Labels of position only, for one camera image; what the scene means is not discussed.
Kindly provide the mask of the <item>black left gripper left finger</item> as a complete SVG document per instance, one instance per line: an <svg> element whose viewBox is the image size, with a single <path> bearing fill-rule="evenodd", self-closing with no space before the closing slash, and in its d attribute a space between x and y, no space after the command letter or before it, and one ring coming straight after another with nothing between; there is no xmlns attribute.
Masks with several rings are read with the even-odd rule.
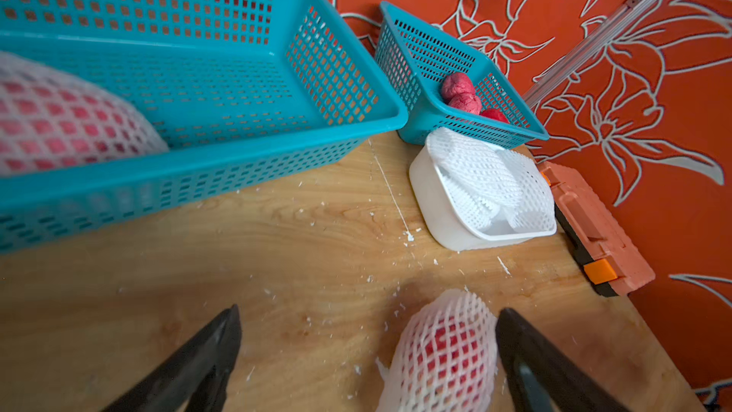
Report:
<svg viewBox="0 0 732 412"><path fill-rule="evenodd" d="M233 305L199 330L163 364L105 407L107 411L221 411L241 347Z"/></svg>

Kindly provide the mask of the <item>white foam net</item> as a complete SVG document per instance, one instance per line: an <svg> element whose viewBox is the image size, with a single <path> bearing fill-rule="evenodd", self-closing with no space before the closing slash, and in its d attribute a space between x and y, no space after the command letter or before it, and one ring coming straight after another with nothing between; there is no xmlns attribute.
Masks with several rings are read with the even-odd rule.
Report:
<svg viewBox="0 0 732 412"><path fill-rule="evenodd" d="M522 190L520 202L508 209L506 219L517 233L552 235L556 232L555 204L550 186L531 158L502 150L499 157Z"/></svg>
<svg viewBox="0 0 732 412"><path fill-rule="evenodd" d="M440 128L428 135L425 146L457 214L471 228L489 229L502 210L522 202L516 177L489 144Z"/></svg>

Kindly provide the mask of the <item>teal basket with netted apples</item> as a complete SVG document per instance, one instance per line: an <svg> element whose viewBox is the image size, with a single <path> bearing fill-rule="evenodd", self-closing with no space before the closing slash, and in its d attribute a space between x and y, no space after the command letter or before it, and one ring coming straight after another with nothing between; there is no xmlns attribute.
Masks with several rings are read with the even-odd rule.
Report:
<svg viewBox="0 0 732 412"><path fill-rule="evenodd" d="M328 0L1 0L1 48L126 100L168 145L3 179L6 254L335 163L408 116Z"/></svg>

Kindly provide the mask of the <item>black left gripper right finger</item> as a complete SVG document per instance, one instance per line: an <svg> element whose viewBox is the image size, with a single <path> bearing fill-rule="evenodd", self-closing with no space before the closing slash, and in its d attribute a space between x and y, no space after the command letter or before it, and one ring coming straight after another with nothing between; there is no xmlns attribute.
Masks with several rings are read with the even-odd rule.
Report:
<svg viewBox="0 0 732 412"><path fill-rule="evenodd" d="M517 411L625 411L516 310L501 309L496 335Z"/></svg>

